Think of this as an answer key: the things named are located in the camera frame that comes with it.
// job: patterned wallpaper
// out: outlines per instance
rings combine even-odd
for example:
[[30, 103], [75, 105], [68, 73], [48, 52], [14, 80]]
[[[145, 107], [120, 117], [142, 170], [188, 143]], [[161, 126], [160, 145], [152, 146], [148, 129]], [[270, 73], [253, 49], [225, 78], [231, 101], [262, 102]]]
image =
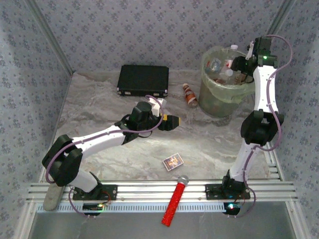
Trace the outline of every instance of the patterned wallpaper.
[[0, 238], [39, 178], [69, 82], [24, 1], [0, 1]]
[[211, 46], [265, 34], [281, 0], [37, 0], [75, 71], [198, 69]]
[[[276, 78], [278, 108], [285, 114], [277, 150], [286, 180], [296, 182], [309, 229], [319, 239], [319, 2], [297, 1], [278, 34], [294, 48], [293, 61]], [[289, 50], [276, 41], [280, 65]]]

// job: red microphone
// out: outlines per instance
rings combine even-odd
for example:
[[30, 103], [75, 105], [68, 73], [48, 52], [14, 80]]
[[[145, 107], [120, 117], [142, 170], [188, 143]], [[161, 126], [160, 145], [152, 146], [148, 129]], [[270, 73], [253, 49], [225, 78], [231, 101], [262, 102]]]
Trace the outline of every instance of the red microphone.
[[188, 182], [189, 182], [189, 179], [187, 176], [185, 175], [179, 176], [175, 191], [173, 193], [173, 196], [170, 199], [169, 205], [161, 221], [161, 223], [167, 227], [170, 226], [171, 221], [173, 220], [179, 201], [184, 192], [184, 188], [187, 186]]

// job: trash can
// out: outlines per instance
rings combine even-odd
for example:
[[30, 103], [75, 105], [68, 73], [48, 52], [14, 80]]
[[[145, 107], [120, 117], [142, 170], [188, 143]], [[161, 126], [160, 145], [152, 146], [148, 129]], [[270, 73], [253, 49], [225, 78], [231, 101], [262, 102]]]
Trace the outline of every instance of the trash can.
[[245, 96], [255, 92], [252, 77], [228, 68], [237, 56], [245, 56], [237, 45], [215, 46], [203, 54], [198, 104], [212, 117], [231, 115]]

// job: metal extrusion rail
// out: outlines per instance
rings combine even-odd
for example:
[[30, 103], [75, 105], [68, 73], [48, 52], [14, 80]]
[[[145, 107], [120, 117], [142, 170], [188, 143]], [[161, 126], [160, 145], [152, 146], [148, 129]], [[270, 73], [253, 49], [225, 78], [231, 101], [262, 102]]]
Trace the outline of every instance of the metal extrusion rail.
[[[162, 203], [169, 202], [174, 192], [176, 181], [104, 181], [103, 184], [117, 184], [117, 203]], [[182, 202], [231, 202], [232, 200], [206, 200], [205, 184], [221, 183], [221, 180], [193, 180], [185, 188]], [[293, 182], [279, 180], [250, 180], [250, 187], [256, 192], [259, 202], [297, 201]], [[31, 184], [27, 202], [43, 203], [48, 185], [43, 183]], [[68, 202], [69, 188], [65, 188], [61, 202]]]

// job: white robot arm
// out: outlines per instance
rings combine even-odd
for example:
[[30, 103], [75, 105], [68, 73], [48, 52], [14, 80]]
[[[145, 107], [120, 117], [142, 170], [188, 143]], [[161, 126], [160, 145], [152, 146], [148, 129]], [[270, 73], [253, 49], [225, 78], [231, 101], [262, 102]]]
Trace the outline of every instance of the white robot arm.
[[[258, 66], [253, 73], [253, 78], [255, 80], [255, 111], [262, 110], [264, 113], [271, 113], [268, 104], [267, 104], [267, 94], [266, 94], [266, 87], [267, 87], [267, 80], [269, 77], [275, 72], [275, 68], [273, 66]], [[278, 108], [276, 105], [276, 99], [275, 99], [275, 77], [270, 82], [270, 88], [269, 88], [269, 95], [272, 102], [272, 107], [274, 111], [278, 112]], [[233, 166], [230, 168], [230, 178], [234, 179], [238, 182], [243, 182], [243, 172], [244, 172], [244, 166], [246, 163], [246, 160], [251, 153], [251, 151], [254, 149], [254, 153], [251, 156], [246, 171], [249, 172], [251, 169], [251, 166], [253, 164], [253, 161], [260, 151], [259, 148], [255, 146], [261, 146], [257, 143], [246, 143], [246, 140], [243, 138], [241, 148], [238, 152], [237, 158]]]
[[164, 115], [160, 121], [160, 111], [165, 104], [164, 99], [151, 97], [149, 103], [139, 102], [130, 115], [105, 130], [83, 137], [60, 136], [42, 161], [47, 169], [47, 181], [55, 182], [60, 187], [71, 185], [83, 194], [93, 195], [91, 198], [98, 198], [102, 185], [93, 173], [81, 170], [81, 161], [101, 150], [128, 143], [136, 139], [139, 133], [151, 131], [155, 127], [165, 131], [176, 128], [180, 124], [178, 117]]
[[279, 124], [284, 121], [284, 116], [278, 114], [275, 99], [274, 74], [277, 57], [271, 55], [270, 47], [270, 37], [256, 38], [254, 44], [250, 44], [247, 57], [236, 57], [231, 63], [232, 70], [253, 77], [256, 87], [255, 106], [254, 111], [242, 123], [240, 134], [243, 141], [235, 163], [223, 177], [221, 185], [206, 185], [207, 199], [235, 199], [240, 195], [246, 199], [250, 198], [246, 187], [248, 172], [260, 148], [271, 141], [278, 131], [276, 119], [268, 102]]

